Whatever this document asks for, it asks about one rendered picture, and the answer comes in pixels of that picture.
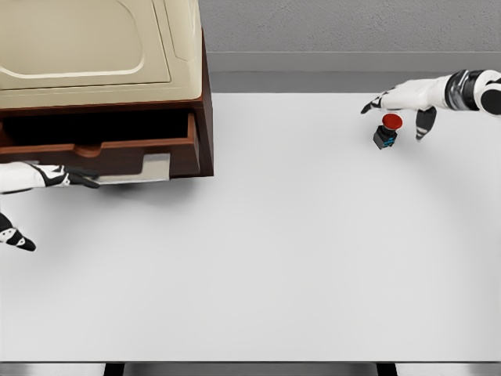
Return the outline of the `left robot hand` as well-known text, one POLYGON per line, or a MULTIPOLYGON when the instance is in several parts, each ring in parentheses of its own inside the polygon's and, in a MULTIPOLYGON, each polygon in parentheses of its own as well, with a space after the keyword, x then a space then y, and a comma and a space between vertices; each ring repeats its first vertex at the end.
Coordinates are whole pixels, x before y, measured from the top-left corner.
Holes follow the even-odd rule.
MULTIPOLYGON (((0 164, 0 195, 22 193, 38 188, 85 186, 98 189, 97 172, 62 164, 33 164, 16 161, 0 164)), ((0 211, 0 243, 25 251, 35 251, 36 245, 24 236, 0 211)))

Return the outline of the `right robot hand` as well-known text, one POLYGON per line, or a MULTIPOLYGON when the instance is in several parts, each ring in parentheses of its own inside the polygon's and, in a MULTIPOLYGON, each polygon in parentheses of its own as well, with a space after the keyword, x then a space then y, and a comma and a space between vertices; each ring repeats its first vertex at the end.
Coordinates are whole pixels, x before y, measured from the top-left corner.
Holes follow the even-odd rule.
POLYGON ((437 108, 444 99, 439 90, 438 79, 409 80, 381 93, 361 110, 366 114, 372 109, 388 111, 416 111, 416 141, 420 142, 433 128, 437 108))

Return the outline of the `brown cabinet with cream top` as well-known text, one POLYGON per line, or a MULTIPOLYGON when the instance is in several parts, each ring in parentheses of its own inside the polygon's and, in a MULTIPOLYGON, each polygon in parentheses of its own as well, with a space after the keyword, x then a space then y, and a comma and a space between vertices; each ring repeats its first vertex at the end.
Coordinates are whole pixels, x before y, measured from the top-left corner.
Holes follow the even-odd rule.
MULTIPOLYGON (((200 174, 214 173, 213 115, 198 0, 0 0, 0 119, 141 110, 195 117, 200 174)), ((176 179, 169 154, 138 175, 176 179)))

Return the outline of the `brown drawer with silver handle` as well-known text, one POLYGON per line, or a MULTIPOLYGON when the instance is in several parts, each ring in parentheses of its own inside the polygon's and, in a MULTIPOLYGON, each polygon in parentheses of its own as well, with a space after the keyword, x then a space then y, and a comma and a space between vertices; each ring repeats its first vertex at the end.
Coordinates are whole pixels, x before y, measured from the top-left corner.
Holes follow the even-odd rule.
POLYGON ((100 175, 138 175, 146 155, 169 154, 172 178, 200 174, 194 115, 141 110, 0 119, 0 163, 87 168, 100 175))

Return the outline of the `red button switch black base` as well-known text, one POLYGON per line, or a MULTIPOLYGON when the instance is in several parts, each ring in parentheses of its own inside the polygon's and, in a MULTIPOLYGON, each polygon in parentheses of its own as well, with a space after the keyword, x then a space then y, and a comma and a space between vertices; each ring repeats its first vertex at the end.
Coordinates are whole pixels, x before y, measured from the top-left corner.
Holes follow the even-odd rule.
POLYGON ((373 141, 380 150, 395 144, 398 137, 397 131, 402 124, 403 120, 398 114, 388 113, 382 117, 381 124, 373 135, 373 141))

